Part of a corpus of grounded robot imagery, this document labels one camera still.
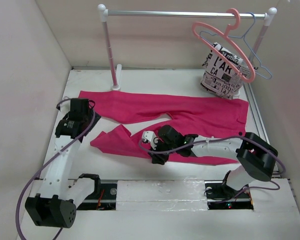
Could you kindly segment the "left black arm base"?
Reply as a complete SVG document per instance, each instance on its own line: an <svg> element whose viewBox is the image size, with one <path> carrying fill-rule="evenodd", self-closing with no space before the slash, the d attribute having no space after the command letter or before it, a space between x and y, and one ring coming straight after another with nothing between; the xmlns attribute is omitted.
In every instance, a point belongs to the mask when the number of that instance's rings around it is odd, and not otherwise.
<svg viewBox="0 0 300 240"><path fill-rule="evenodd" d="M78 211L112 211L116 210L118 182L102 180L99 193L93 193L77 208Z"/></svg>

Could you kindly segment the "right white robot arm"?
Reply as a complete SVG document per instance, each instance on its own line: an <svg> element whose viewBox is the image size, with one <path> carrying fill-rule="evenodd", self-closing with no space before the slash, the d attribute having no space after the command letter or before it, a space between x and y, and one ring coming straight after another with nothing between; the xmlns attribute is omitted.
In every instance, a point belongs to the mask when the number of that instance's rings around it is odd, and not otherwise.
<svg viewBox="0 0 300 240"><path fill-rule="evenodd" d="M182 135L172 126L164 125L158 132L145 131L142 142L153 164L164 165L170 155L184 158L223 158L240 165L229 170L220 185L207 186L205 195L215 201L229 201L250 189L253 181L270 182L278 160L278 152L252 132L226 138L204 137L198 134Z"/></svg>

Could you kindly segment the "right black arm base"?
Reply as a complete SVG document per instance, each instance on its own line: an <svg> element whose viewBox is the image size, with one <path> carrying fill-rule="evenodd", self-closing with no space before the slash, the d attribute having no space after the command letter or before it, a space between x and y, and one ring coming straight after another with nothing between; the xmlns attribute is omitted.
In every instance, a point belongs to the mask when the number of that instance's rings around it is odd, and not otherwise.
<svg viewBox="0 0 300 240"><path fill-rule="evenodd" d="M253 210L253 203L247 191L233 190L222 181L205 181L204 196L208 210Z"/></svg>

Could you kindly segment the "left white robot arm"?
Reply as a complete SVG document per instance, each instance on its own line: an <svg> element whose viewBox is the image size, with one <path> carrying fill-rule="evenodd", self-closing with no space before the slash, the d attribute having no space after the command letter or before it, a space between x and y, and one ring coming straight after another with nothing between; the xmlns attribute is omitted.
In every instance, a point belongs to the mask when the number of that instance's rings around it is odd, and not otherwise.
<svg viewBox="0 0 300 240"><path fill-rule="evenodd" d="M69 98L69 112L55 129L54 155L34 197L25 201L25 209L36 226L70 228L77 208L87 198L101 193L101 179L97 174L83 173L73 186L68 180L75 156L84 137L100 120L95 102L87 98Z"/></svg>

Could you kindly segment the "pink trousers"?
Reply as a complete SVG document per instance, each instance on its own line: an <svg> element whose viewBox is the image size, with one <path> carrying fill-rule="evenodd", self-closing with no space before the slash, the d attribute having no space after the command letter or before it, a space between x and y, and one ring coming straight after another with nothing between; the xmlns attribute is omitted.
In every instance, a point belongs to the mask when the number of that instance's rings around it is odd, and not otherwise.
<svg viewBox="0 0 300 240"><path fill-rule="evenodd" d="M157 132L169 125L182 135L225 138L246 132L249 103L242 99L141 94L121 91L81 91L81 99L94 101L95 111L119 123L109 132L102 131L90 142L105 154L149 159L139 147L143 130L132 134L125 126L155 120L163 115L170 120L149 125L145 131Z"/></svg>

